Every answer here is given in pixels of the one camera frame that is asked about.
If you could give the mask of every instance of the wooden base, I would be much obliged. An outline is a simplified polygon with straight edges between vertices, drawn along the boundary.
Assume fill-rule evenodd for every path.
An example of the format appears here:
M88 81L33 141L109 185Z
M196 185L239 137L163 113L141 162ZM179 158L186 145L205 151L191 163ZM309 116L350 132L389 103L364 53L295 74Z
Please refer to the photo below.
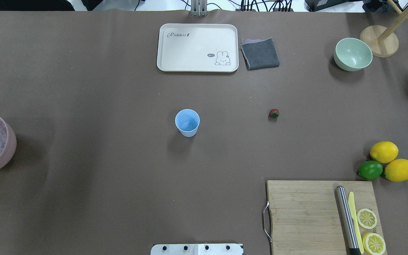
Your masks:
M395 54L399 48L399 40L398 37L391 33L387 39L383 40L382 42L378 42L377 38L387 30L386 27L373 25L369 26L360 34L360 40L365 42L371 51L373 52L374 56L380 58L387 58Z

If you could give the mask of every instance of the wooden cutting board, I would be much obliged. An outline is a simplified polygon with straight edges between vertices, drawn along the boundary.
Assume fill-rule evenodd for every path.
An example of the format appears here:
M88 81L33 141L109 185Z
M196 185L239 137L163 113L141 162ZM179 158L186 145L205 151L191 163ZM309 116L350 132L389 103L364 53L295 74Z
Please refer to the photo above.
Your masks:
M375 232L384 237L379 211L370 181L267 181L270 203L272 255L346 255L348 243L335 189L343 186L353 192L356 210L371 209L377 226L361 236Z

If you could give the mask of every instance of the pink bowl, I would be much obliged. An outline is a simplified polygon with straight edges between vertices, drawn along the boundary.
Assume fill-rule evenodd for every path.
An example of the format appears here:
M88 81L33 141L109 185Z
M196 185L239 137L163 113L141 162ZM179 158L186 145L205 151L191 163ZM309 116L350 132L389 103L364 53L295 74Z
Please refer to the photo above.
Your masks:
M0 117L0 121L4 123L7 130L7 141L4 146L3 152L0 155L0 169L5 166L15 153L15 148L17 147L17 139L15 138L15 133L11 127Z

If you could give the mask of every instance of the white tray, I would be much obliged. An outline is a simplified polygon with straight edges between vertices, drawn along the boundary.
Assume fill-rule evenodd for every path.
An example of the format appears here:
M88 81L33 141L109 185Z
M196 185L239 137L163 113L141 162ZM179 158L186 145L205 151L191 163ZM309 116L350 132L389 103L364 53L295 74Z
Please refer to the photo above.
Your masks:
M164 24L157 67L165 72L233 72L238 68L237 29L230 24Z

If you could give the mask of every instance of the strawberry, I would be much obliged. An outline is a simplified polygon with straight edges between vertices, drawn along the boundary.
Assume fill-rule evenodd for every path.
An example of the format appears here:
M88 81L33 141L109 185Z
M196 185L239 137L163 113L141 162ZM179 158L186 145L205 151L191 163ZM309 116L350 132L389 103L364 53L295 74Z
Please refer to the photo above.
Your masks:
M280 116L280 111L278 111L278 109L272 109L268 116L270 118L278 118L278 116Z

